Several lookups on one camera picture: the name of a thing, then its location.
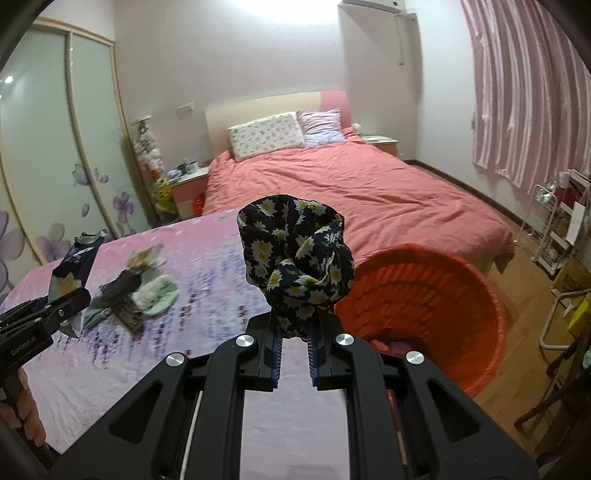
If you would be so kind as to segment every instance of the baseboard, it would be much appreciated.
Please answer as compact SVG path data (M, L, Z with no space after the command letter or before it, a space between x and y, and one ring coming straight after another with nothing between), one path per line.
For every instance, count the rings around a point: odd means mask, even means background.
M521 225L523 223L523 219L519 218L516 214L514 214L508 208L503 207L500 203L494 201L492 198L490 198L488 195L485 195L480 190L476 190L474 187L471 187L467 183L464 183L461 180L458 180L457 178L452 177L450 174L445 173L444 171L441 171L438 168L432 167L431 165L427 165L426 163L423 163L420 160L406 160L406 163L408 165L413 165L416 167L424 168L425 170L428 170L428 171L434 173L438 177L441 177L447 181L450 181L454 185L457 185L461 189L466 190L468 193L471 193L472 195L474 195L474 197L477 197L478 199L482 200L487 205L490 205L498 212L501 212L503 215L508 217L510 220L515 222L517 225Z

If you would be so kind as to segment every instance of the headboard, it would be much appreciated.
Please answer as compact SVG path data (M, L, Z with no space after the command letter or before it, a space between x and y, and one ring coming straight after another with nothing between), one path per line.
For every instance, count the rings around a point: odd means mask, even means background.
M277 113L302 110L303 112L326 112L340 108L343 128L351 126L349 102L347 94L341 90L324 92L292 93L274 97L258 98L245 102L228 103L226 105L207 108L205 118L212 152L215 156L230 149L228 128L244 124L257 118Z

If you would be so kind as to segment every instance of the white wall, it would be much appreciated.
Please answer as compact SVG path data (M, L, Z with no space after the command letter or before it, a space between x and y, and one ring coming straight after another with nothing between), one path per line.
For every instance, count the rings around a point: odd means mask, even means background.
M523 217L528 195L472 163L475 85L472 44L459 0L407 0L418 14L417 158L480 190Z
M116 60L128 122L153 116L164 161L172 168L185 158L211 159L208 106L346 89L354 121L366 131L396 136L399 125L403 150L414 154L416 104L395 101L396 83L412 83L409 67L401 67L406 76L395 72L395 30L375 34L363 14L348 11L341 12L341 32L338 2L117 0ZM371 72L378 68L389 82L376 80ZM355 69L347 88L348 72ZM194 115L178 118L177 107L190 102Z
M115 0L54 0L41 15L115 39Z

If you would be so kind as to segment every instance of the striped curtain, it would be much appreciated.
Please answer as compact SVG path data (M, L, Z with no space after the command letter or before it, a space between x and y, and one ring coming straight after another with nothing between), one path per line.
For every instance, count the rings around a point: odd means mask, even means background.
M591 75L536 0L461 0L476 83L474 163L522 189L591 173Z

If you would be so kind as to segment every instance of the pillow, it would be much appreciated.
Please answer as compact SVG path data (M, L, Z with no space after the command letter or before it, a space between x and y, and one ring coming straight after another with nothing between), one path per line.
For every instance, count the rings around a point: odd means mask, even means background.
M295 112L271 115L228 128L236 160L263 153L304 146L304 134Z
M345 136L340 129L340 109L338 108L328 112L298 112L298 119L304 132L306 147L345 141Z

